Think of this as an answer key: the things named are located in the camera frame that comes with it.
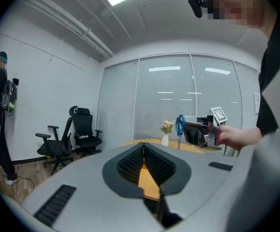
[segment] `sneaker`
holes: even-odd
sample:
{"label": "sneaker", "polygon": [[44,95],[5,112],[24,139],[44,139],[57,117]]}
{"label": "sneaker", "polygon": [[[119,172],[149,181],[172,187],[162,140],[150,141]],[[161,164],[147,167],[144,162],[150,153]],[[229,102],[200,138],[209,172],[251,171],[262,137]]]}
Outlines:
{"label": "sneaker", "polygon": [[[15,172],[15,174],[16,174],[16,172]],[[4,171],[4,176],[7,176],[7,174],[6,174],[6,172]]]}
{"label": "sneaker", "polygon": [[19,182],[19,178],[15,179],[15,180],[6,180],[5,184],[8,186],[12,186],[14,183]]}

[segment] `ceiling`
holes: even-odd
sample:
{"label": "ceiling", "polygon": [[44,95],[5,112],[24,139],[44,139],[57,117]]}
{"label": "ceiling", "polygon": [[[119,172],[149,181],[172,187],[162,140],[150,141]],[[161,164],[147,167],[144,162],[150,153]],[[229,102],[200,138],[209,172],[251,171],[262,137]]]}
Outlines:
{"label": "ceiling", "polygon": [[206,15],[198,19],[187,0],[126,0],[113,7],[107,0],[52,1],[91,28],[114,53],[133,45],[168,39],[223,42],[259,59],[266,48],[266,38],[261,32],[208,19]]}

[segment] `white wall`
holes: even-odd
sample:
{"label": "white wall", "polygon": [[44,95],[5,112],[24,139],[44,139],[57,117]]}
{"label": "white wall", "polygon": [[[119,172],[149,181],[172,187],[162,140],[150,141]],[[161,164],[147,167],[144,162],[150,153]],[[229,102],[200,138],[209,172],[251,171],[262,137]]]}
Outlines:
{"label": "white wall", "polygon": [[[57,49],[62,37],[65,41]],[[61,138],[74,105],[90,109],[95,129],[103,69],[88,55],[88,48],[57,22],[23,5],[14,6],[2,19],[0,51],[8,55],[9,79],[20,80],[16,110],[6,118],[12,160],[40,157],[38,143],[43,141],[35,133],[54,139],[47,126],[56,125]]]}
{"label": "white wall", "polygon": [[105,68],[127,60],[167,53],[214,55],[244,63],[257,70],[261,66],[261,59],[238,47],[202,40],[169,40],[137,45],[118,52],[112,58],[103,61],[101,66]]}

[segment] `black pants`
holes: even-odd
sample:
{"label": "black pants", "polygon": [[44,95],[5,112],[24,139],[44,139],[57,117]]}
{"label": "black pants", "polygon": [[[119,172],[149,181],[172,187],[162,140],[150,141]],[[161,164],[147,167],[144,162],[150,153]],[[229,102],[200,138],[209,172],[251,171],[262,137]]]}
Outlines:
{"label": "black pants", "polygon": [[5,171],[5,173],[7,174],[9,180],[17,179],[14,166],[10,159],[6,137],[5,137],[5,116],[3,117],[0,126],[0,164],[3,170]]}

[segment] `white vase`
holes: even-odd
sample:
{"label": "white vase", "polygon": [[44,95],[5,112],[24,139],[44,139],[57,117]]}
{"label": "white vase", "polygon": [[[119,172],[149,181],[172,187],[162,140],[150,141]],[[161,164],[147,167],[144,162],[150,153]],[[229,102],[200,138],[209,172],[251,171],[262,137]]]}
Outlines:
{"label": "white vase", "polygon": [[163,139],[161,140],[161,144],[164,146],[168,146],[169,144],[169,136],[168,134],[164,133]]}

